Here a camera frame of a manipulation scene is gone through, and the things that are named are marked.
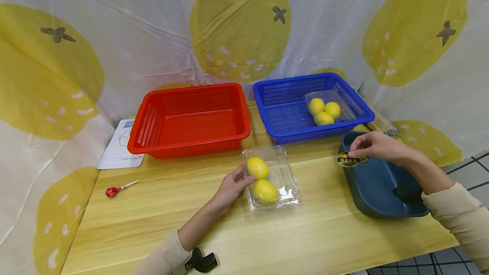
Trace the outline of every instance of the person's left hand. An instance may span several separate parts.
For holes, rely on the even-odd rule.
[[[239,194],[241,194],[246,187],[253,184],[254,181],[254,175],[244,178],[243,166],[241,165],[225,176],[221,186],[219,186],[219,189],[209,203],[217,208],[220,213],[225,214],[229,210],[229,207],[231,207],[234,201],[239,197]]]

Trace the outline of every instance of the label sticker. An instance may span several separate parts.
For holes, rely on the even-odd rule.
[[[348,152],[350,151],[340,153],[339,157],[337,158],[337,162],[345,168],[357,166],[359,163],[364,163],[369,159],[368,156],[364,156],[362,158],[352,158],[348,156]]]

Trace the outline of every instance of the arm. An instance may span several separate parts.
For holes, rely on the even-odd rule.
[[[421,152],[379,132],[358,136],[350,157],[373,156],[404,166],[416,178],[435,220],[457,238],[484,275],[489,275],[489,210]]]
[[[255,181],[244,179],[242,167],[225,176],[213,198],[179,230],[174,230],[132,273],[133,275],[183,275],[191,251],[213,224],[222,217],[239,194]]]

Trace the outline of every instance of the clear plastic container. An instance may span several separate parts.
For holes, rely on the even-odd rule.
[[[347,103],[335,90],[322,90],[306,94],[305,101],[307,107],[309,107],[309,102],[311,102],[311,100],[314,98],[322,99],[322,101],[324,101],[324,104],[327,104],[328,102],[336,102],[339,105],[341,113],[339,117],[334,120],[334,123],[357,119],[355,114],[351,111],[350,107],[348,107]]]
[[[247,162],[250,157],[259,157],[267,164],[270,174],[266,179],[278,189],[279,195],[276,203],[263,204],[253,197],[253,185],[247,187],[246,193],[251,211],[269,210],[299,203],[301,199],[299,187],[287,160],[285,149],[282,146],[245,150],[242,153],[245,177],[250,175],[247,168]]]

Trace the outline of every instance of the yellow circle pattern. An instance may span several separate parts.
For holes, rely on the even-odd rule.
[[[200,68],[223,80],[263,79],[284,55],[291,15],[288,0],[196,0],[190,36]]]
[[[460,162],[461,150],[441,131],[416,120],[392,122],[400,132],[400,139],[413,149],[423,152],[438,166]]]
[[[185,84],[185,83],[167,83],[167,84],[162,84],[155,88],[153,91],[156,90],[165,90],[165,89],[174,89],[174,88],[184,88],[184,87],[192,87],[192,84]]]
[[[466,0],[387,0],[367,28],[363,58],[382,85],[421,76],[456,41]]]
[[[99,170],[84,167],[52,184],[38,205],[33,256],[41,275],[58,275],[68,256]]]
[[[341,76],[341,78],[346,81],[345,72],[343,70],[335,68],[335,67],[319,68],[319,69],[311,72],[311,75],[318,75],[319,73],[335,73],[335,74]]]
[[[34,136],[72,139],[98,115],[102,67],[87,41],[53,15],[0,4],[0,119]]]

